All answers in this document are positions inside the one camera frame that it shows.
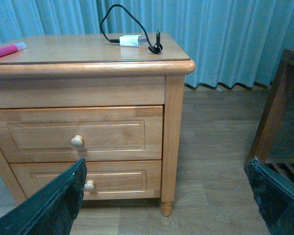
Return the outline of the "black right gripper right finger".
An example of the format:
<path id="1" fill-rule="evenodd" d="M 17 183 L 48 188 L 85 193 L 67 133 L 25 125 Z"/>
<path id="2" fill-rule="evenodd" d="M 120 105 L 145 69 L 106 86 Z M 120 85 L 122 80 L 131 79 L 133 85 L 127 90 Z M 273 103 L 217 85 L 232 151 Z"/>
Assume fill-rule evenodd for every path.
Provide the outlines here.
<path id="1" fill-rule="evenodd" d="M 256 157 L 247 161 L 245 173 L 269 233 L 294 235 L 294 183 Z"/>

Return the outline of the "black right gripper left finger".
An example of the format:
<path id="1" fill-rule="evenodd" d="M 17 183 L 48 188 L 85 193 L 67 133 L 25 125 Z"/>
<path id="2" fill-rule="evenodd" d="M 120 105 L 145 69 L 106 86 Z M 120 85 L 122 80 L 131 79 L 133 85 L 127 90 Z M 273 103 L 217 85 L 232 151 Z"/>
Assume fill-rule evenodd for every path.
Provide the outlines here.
<path id="1" fill-rule="evenodd" d="M 0 218 L 0 235 L 68 235 L 84 196 L 84 159 Z"/>

